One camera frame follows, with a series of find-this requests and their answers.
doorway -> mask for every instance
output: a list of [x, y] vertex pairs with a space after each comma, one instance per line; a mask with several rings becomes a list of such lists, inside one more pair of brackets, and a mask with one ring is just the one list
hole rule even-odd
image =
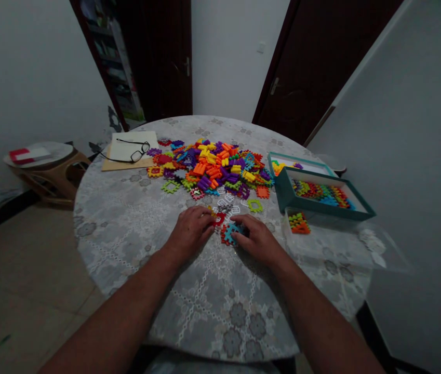
[[191, 0], [117, 0], [148, 121], [193, 114]]
[[291, 0], [253, 123], [304, 144], [402, 0]]

hand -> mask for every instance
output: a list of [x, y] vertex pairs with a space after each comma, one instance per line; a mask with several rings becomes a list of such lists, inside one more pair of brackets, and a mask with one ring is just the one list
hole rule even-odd
[[179, 214], [177, 223], [162, 250], [173, 255], [177, 264], [183, 265], [192, 255], [205, 244], [214, 231], [208, 226], [215, 219], [210, 211], [196, 205]]
[[287, 257], [286, 251], [263, 222], [251, 215], [232, 216], [231, 220], [242, 223], [249, 230], [248, 236], [239, 233], [231, 235], [256, 260], [271, 267], [281, 258]]

forearm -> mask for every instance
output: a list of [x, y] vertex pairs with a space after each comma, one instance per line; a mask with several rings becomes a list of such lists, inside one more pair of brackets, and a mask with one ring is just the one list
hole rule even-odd
[[164, 249], [151, 256], [64, 344], [41, 373], [126, 372], [179, 266]]
[[315, 373], [383, 372], [363, 339], [289, 256], [271, 270], [288, 304], [300, 348]]

light switch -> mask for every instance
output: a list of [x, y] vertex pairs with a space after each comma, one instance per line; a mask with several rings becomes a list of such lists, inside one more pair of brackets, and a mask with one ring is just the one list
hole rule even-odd
[[260, 42], [258, 44], [257, 52], [262, 54], [265, 51], [265, 42]]

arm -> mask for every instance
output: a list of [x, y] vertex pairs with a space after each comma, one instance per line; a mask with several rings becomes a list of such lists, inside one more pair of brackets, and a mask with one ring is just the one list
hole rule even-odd
[[314, 372], [383, 373], [363, 339], [288, 256], [269, 229], [250, 215], [231, 219], [249, 230], [248, 237], [233, 233], [233, 238], [277, 278], [298, 343]]
[[153, 313], [179, 269], [209, 239], [207, 208], [180, 213], [167, 243], [111, 296], [40, 370], [125, 373], [148, 334]]

